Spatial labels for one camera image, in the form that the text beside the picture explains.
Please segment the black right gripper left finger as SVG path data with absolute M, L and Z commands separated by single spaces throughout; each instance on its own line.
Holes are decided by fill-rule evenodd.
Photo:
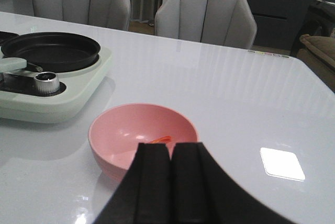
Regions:
M 170 223 L 170 156 L 164 144 L 138 145 L 135 158 L 95 223 Z

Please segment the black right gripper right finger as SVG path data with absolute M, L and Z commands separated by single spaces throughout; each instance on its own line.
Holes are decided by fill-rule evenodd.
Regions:
M 173 223 L 290 223 L 247 193 L 201 143 L 172 155 Z

